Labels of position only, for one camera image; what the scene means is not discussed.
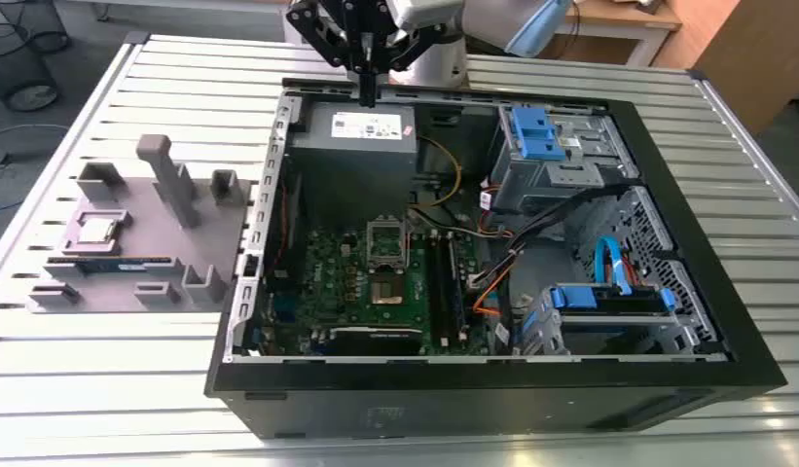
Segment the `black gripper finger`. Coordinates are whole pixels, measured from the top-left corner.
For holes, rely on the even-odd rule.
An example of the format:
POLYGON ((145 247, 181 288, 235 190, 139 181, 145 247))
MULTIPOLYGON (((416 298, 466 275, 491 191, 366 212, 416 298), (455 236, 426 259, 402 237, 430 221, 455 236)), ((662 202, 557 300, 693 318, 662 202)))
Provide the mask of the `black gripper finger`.
POLYGON ((356 76, 358 104, 368 106, 368 60, 363 48, 364 8, 358 1, 294 1, 286 20, 332 67, 356 76))
POLYGON ((443 26, 426 26, 408 32, 391 45, 388 32, 379 28, 372 32, 367 49, 367 106, 375 105, 379 96, 378 80, 391 70, 403 71, 426 50, 436 43, 446 32, 443 26))

